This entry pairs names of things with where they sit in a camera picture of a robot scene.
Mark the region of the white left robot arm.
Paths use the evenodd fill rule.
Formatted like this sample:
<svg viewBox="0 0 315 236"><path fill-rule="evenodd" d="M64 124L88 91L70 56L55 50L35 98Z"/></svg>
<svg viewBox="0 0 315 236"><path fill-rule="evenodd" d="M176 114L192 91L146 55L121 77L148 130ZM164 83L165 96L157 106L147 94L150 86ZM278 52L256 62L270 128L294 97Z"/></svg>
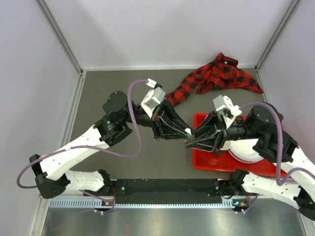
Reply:
<svg viewBox="0 0 315 236"><path fill-rule="evenodd" d="M162 89L150 90L136 106L129 94L112 93L103 105L105 116L80 137L44 157L30 157L36 187L41 196L51 199L67 191L83 191L86 195L105 196L112 182L105 170L72 171L72 167L93 154L118 144L132 131L140 139L138 126L151 128L155 139L192 140L192 129L179 117Z"/></svg>

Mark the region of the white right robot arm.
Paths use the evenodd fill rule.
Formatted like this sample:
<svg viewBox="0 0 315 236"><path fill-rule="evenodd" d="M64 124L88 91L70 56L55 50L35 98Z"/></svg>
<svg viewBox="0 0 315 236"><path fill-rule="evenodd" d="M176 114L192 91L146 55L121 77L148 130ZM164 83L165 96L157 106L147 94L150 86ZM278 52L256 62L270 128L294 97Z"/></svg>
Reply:
<svg viewBox="0 0 315 236"><path fill-rule="evenodd" d="M254 139L250 149L276 167L276 179L237 169L227 184L218 182L218 193L256 194L286 203L305 217L315 218L315 165L298 143L282 129L282 115L271 104L250 103L246 119L238 119L242 107L227 98L214 102L215 112L208 114L195 129L187 148L215 152L229 141Z"/></svg>

